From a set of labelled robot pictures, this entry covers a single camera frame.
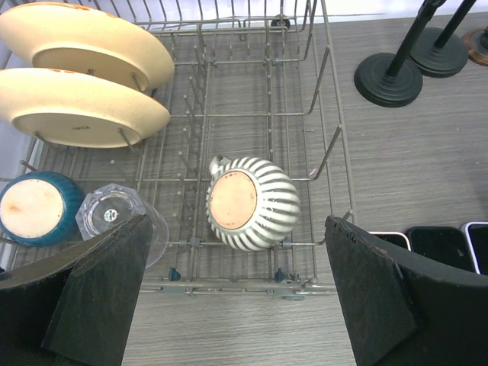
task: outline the brown round base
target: brown round base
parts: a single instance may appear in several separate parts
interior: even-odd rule
[[[210,213],[224,229],[243,227],[252,217],[258,198],[251,178],[243,172],[228,172],[215,183],[210,195]]]
[[[488,66],[488,49],[481,43],[485,28],[473,29],[463,36],[463,41],[469,49],[470,60],[481,66]]]

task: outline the phone screen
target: phone screen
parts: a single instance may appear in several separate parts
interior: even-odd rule
[[[454,227],[413,227],[407,231],[412,251],[452,267],[474,270],[464,234]]]
[[[471,224],[467,228],[473,246],[478,268],[482,275],[488,275],[488,224]]]
[[[408,249],[409,245],[405,238],[398,234],[374,234],[377,238],[384,240],[385,242],[391,242],[392,244],[404,249]]]

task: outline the black rubber foot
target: black rubber foot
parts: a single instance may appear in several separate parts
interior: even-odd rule
[[[415,63],[405,60],[396,77],[387,75],[395,55],[378,53],[359,64],[354,75],[358,92],[381,107],[398,108],[415,101],[422,90],[422,74]]]
[[[469,49],[470,60],[488,66],[488,32],[485,28],[474,29],[463,36]]]
[[[432,78],[456,75],[467,63],[467,46],[456,34],[442,48],[434,46],[441,32],[441,28],[424,29],[410,51],[410,59],[419,67],[420,72]]]

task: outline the mug handle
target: mug handle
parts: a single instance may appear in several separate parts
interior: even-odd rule
[[[210,162],[210,165],[208,167],[210,170],[210,175],[217,174],[217,172],[219,171],[219,168],[221,166],[224,166],[225,164],[227,164],[229,162],[230,162],[230,159],[226,158],[225,156],[220,156],[220,155],[214,156],[214,158],[212,159],[212,161]]]

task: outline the rack wire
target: rack wire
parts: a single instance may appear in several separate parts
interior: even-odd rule
[[[168,108],[172,121],[135,146],[121,134],[127,143],[122,149],[56,146],[37,134],[20,173],[61,172],[87,192],[111,182],[138,190],[170,229],[169,248],[146,270],[142,291],[298,300],[335,294],[330,276],[323,281],[327,264],[320,268],[326,262],[323,224],[329,214],[356,223],[357,213],[325,1],[270,0],[259,2],[258,10],[252,0],[198,0],[190,10],[180,0],[77,3],[132,21],[166,45],[176,73],[151,96]],[[12,5],[0,0],[1,11]],[[10,62],[9,54],[0,66]],[[262,157],[289,174],[302,200],[289,238],[255,253],[218,241],[204,210],[214,155]],[[76,242],[27,249],[1,240],[0,258],[8,256],[8,268]]]

